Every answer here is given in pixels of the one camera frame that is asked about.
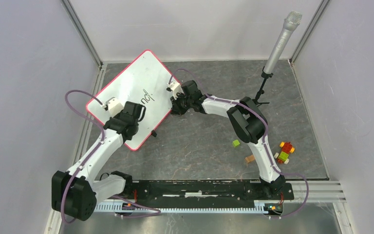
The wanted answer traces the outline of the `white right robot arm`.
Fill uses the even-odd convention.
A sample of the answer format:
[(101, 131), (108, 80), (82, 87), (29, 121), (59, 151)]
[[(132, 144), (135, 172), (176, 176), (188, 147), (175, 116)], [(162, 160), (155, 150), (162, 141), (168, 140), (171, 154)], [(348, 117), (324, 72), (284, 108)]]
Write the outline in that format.
[(285, 184), (268, 143), (268, 126), (253, 99), (223, 99), (203, 94), (195, 81), (183, 84), (172, 81), (167, 85), (171, 92), (172, 114), (183, 115), (189, 109), (202, 114), (213, 114), (229, 119), (235, 134), (246, 143), (256, 160), (262, 183), (262, 194), (268, 199), (276, 198)]

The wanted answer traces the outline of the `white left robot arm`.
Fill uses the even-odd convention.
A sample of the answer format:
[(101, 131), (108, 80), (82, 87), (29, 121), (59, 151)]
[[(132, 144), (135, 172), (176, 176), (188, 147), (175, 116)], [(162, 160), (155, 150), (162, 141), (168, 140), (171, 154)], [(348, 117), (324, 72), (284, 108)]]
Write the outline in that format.
[(146, 108), (127, 101), (123, 109), (101, 126), (101, 134), (90, 150), (68, 171), (57, 171), (52, 177), (52, 208), (61, 213), (63, 222), (87, 220), (96, 205), (114, 195), (129, 198), (133, 194), (132, 176), (112, 172), (97, 181), (100, 169), (118, 148), (138, 132)]

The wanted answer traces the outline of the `pink framed whiteboard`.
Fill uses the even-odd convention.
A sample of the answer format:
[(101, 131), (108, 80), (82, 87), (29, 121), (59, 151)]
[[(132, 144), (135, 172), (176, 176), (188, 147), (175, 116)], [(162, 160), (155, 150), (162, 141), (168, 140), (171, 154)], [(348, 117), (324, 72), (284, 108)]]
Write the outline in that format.
[(86, 104), (86, 110), (105, 124), (111, 115), (102, 105), (112, 98), (121, 104), (131, 101), (144, 105), (146, 113), (137, 134), (125, 142), (130, 150), (136, 151), (171, 112), (172, 94), (167, 91), (170, 77), (168, 68), (152, 51), (146, 50), (102, 88), (97, 99)]

